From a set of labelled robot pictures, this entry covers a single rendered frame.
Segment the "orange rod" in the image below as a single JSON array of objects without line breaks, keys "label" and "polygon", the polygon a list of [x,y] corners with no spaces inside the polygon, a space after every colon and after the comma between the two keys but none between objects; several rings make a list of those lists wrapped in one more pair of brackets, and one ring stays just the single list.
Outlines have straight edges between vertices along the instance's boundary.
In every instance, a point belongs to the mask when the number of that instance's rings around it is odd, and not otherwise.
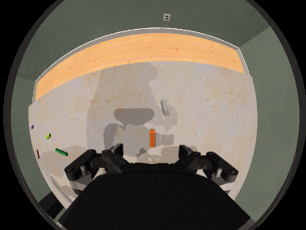
[{"label": "orange rod", "polygon": [[155,130],[151,129],[150,133],[150,147],[155,147]]}]

